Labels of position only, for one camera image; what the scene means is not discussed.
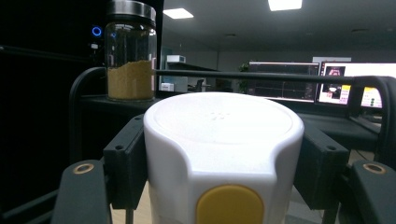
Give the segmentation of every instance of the computer monitor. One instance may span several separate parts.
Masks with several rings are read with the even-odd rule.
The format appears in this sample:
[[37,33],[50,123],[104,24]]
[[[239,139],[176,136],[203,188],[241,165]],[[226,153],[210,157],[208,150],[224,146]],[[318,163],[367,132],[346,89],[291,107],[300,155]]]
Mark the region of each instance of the computer monitor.
[[[321,76],[358,77],[385,76],[396,77],[396,63],[322,63]],[[341,84],[319,84],[317,101],[337,105],[346,105],[350,86]],[[376,88],[364,88],[361,106],[381,108],[382,102]]]
[[[318,63],[268,63],[250,62],[249,72],[287,74],[287,75],[318,75]],[[247,83],[247,94],[285,100],[314,102],[315,83],[292,81],[250,80]]]

